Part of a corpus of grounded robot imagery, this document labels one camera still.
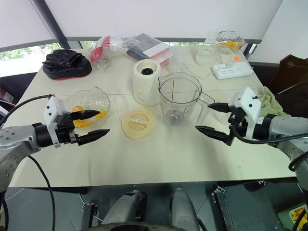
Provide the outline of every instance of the white wall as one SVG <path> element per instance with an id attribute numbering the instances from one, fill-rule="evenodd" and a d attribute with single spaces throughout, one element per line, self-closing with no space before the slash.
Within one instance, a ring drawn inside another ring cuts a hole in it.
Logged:
<path id="1" fill-rule="evenodd" d="M 0 0 L 0 47 L 53 39 L 29 0 Z"/>
<path id="2" fill-rule="evenodd" d="M 308 58 L 308 0 L 283 0 L 248 61 L 279 63 L 289 54 Z"/>
<path id="3" fill-rule="evenodd" d="M 263 39 L 282 0 L 46 0 L 67 37 L 145 32 L 205 38 L 210 29 Z"/>

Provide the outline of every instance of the white power strip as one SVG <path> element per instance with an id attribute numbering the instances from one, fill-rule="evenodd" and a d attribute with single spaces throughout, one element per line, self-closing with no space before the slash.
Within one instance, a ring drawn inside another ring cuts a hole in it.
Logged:
<path id="1" fill-rule="evenodd" d="M 246 62 L 234 62 L 229 67 L 225 64 L 214 65 L 212 69 L 217 79 L 249 76 L 254 72 Z"/>

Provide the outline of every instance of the glass bowl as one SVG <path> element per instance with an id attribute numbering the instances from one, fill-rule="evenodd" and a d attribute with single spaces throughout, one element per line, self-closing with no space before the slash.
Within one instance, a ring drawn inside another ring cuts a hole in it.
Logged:
<path id="1" fill-rule="evenodd" d="M 101 112 L 89 119 L 73 121 L 76 128 L 97 128 L 107 120 L 110 101 L 107 94 L 98 87 L 93 87 L 90 90 L 77 91 L 74 95 L 67 98 L 67 103 L 71 112 L 81 110 L 96 110 Z"/>
<path id="2" fill-rule="evenodd" d="M 238 51 L 245 44 L 243 37 L 238 36 L 235 31 L 230 30 L 219 32 L 216 41 L 221 48 L 227 47 L 233 52 Z"/>

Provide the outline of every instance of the green towel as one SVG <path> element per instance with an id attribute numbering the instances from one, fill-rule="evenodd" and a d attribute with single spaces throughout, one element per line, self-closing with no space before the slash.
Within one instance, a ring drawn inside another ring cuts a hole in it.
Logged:
<path id="1" fill-rule="evenodd" d="M 260 116 L 266 116 L 267 114 L 273 114 L 281 117 L 291 117 L 289 114 L 283 112 L 283 108 L 275 99 L 275 96 L 267 87 L 263 87 L 264 94 L 260 96 L 261 112 Z"/>

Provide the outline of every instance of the blender lid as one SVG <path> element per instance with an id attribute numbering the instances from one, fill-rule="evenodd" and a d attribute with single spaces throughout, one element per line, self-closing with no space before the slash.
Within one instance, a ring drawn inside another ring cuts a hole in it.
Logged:
<path id="1" fill-rule="evenodd" d="M 131 139 L 149 135 L 155 128 L 155 117 L 146 108 L 138 108 L 120 117 L 124 133 Z"/>

